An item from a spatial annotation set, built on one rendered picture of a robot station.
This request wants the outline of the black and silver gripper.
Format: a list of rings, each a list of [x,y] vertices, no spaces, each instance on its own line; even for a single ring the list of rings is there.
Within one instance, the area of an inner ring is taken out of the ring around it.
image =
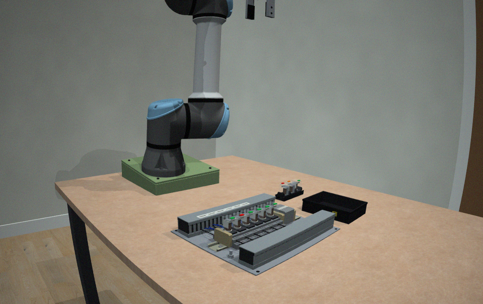
[[[245,19],[254,20],[254,0],[246,0],[246,15]],[[266,1],[266,16],[273,19],[275,17],[275,0]]]

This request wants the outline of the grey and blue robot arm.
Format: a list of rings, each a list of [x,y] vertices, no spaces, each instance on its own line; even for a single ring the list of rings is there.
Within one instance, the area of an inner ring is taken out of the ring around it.
[[[221,26],[232,14],[233,0],[165,0],[172,11],[193,16],[196,24],[193,93],[189,102],[152,102],[147,115],[147,142],[142,172],[154,177],[185,173],[182,139],[222,137],[229,106],[219,94]],[[183,160],[183,163],[182,163]]]

